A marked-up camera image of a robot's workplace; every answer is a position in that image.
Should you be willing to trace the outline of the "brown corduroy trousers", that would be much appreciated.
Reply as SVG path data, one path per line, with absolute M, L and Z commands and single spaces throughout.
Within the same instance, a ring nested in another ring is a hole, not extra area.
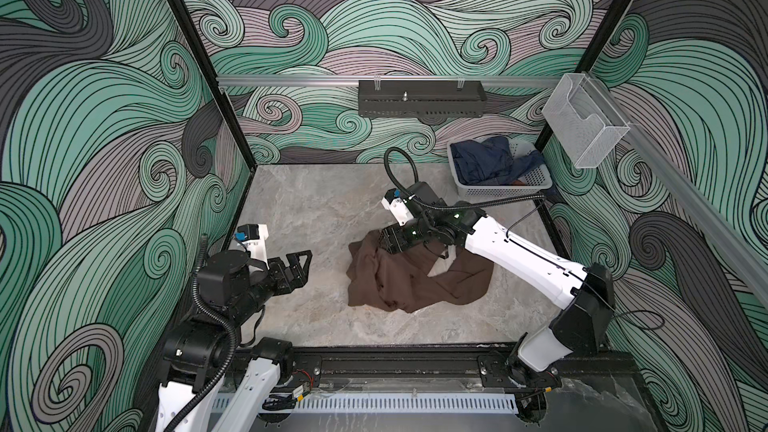
M 467 305 L 488 291 L 494 263 L 461 247 L 447 270 L 433 275 L 439 258 L 437 243 L 390 254 L 379 245 L 380 232 L 370 231 L 348 245 L 351 264 L 348 305 L 386 312 L 413 313 L 437 303 Z

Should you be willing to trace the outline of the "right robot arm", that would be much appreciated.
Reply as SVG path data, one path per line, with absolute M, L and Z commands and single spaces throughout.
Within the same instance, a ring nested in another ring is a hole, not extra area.
M 462 248 L 512 272 L 549 299 L 559 312 L 518 342 L 509 361 L 518 374 L 548 372 L 571 354 L 599 351 L 615 314 L 613 282 L 604 267 L 560 257 L 503 226 L 487 210 L 509 204 L 507 198 L 449 205 L 419 178 L 403 185 L 391 169 L 394 154 L 409 156 L 399 147 L 388 148 L 383 156 L 393 184 L 383 205 L 396 220 L 382 232 L 387 252 L 398 254 L 432 241 Z

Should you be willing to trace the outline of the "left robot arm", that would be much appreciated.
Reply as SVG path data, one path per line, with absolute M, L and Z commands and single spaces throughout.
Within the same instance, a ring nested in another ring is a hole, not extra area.
M 314 387 L 289 341 L 244 343 L 242 325 L 269 299 L 306 285 L 313 254 L 262 260 L 256 241 L 208 253 L 201 237 L 191 274 L 193 309 L 168 334 L 159 371 L 158 431 L 248 431 L 260 413 L 294 410 Z

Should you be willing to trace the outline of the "blue denim trousers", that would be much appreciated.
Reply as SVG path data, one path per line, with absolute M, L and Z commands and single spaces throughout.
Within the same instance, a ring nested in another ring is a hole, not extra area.
M 502 136 L 453 143 L 449 150 L 457 178 L 467 186 L 522 186 L 523 176 L 544 164 L 536 150 L 515 158 Z

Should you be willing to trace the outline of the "white plastic laundry basket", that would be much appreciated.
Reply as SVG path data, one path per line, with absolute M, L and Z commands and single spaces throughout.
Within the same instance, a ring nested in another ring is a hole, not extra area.
M 507 198 L 553 185 L 543 154 L 532 143 L 506 136 L 449 142 L 449 168 L 462 198 Z

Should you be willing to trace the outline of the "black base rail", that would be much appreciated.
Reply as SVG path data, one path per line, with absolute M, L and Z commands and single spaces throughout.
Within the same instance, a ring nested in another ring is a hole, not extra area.
M 565 379 L 632 376 L 639 371 L 631 355 L 602 351 L 572 354 L 543 372 L 525 372 L 512 357 L 514 344 L 480 343 L 407 346 L 294 347 L 287 376 L 309 380 L 314 389 L 353 379 L 458 379 L 483 388 L 535 391 L 555 388 Z

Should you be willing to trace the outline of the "black perforated wall tray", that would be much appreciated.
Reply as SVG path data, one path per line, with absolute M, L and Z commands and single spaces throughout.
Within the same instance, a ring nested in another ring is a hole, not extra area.
M 480 81 L 361 80 L 358 112 L 367 118 L 438 119 L 480 117 L 488 98 Z

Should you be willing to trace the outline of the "clear acrylic wall holder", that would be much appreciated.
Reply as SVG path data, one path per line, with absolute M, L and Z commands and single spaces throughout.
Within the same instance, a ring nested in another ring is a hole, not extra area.
M 630 130 L 609 89 L 588 73 L 564 74 L 542 110 L 576 169 L 595 169 Z

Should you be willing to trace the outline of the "aluminium rail right wall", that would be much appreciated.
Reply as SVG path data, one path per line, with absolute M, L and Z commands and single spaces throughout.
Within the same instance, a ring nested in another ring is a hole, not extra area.
M 767 141 L 707 124 L 698 108 L 681 116 L 634 85 L 595 85 L 604 110 L 628 127 L 626 140 L 751 292 L 767 299 L 767 204 L 753 195 L 766 179 Z

